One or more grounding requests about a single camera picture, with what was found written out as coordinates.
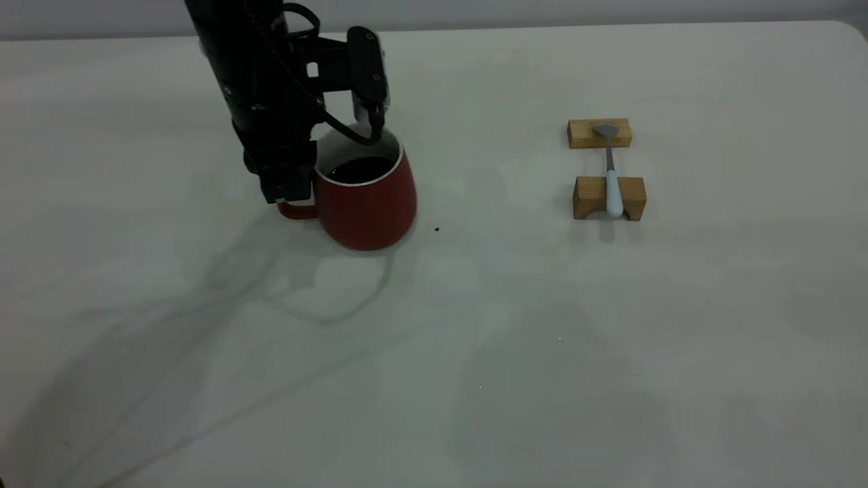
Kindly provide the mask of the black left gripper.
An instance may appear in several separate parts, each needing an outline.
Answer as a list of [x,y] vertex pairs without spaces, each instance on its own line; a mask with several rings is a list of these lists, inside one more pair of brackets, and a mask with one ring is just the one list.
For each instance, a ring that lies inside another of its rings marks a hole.
[[279,52],[264,41],[218,41],[215,77],[248,171],[269,204],[312,194],[317,143],[313,103],[291,80]]

